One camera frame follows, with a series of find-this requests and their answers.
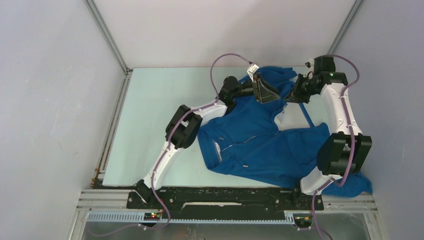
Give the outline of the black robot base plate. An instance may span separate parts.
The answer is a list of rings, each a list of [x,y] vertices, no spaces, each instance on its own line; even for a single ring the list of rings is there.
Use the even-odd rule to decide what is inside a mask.
[[[159,201],[142,202],[133,190],[126,207],[134,210],[158,210],[162,218],[200,220],[282,220],[290,212],[310,213],[324,210],[320,195],[315,199],[299,191],[279,187],[162,187]]]

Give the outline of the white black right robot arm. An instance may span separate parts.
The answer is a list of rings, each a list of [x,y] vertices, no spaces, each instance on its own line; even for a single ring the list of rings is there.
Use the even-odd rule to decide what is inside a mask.
[[[335,54],[311,58],[305,65],[307,72],[298,75],[284,100],[307,104],[311,96],[320,96],[330,135],[317,153],[315,168],[300,180],[300,190],[290,196],[291,204],[297,209],[308,206],[311,196],[320,195],[330,184],[341,187],[350,174],[358,173],[373,143],[358,126],[350,105],[349,89],[360,79],[358,68]]]

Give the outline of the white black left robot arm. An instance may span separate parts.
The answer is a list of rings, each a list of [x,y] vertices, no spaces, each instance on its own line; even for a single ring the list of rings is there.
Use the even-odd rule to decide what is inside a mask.
[[[267,83],[260,73],[249,74],[248,78],[248,81],[240,83],[236,77],[228,76],[212,102],[193,108],[185,104],[179,106],[165,128],[165,142],[157,160],[148,174],[135,185],[138,201],[145,208],[156,206],[160,200],[157,190],[162,187],[174,158],[193,144],[201,126],[232,112],[237,105],[236,98],[252,96],[261,104],[281,98],[279,90]]]

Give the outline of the blue zip-up jacket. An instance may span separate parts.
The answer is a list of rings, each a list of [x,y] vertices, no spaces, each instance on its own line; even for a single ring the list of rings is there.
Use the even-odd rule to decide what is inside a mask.
[[[280,130],[276,116],[282,99],[259,103],[252,95],[235,96],[235,82],[218,98],[230,112],[200,127],[197,139],[208,170],[282,188],[293,188],[317,165],[319,149],[330,136],[326,123]]]

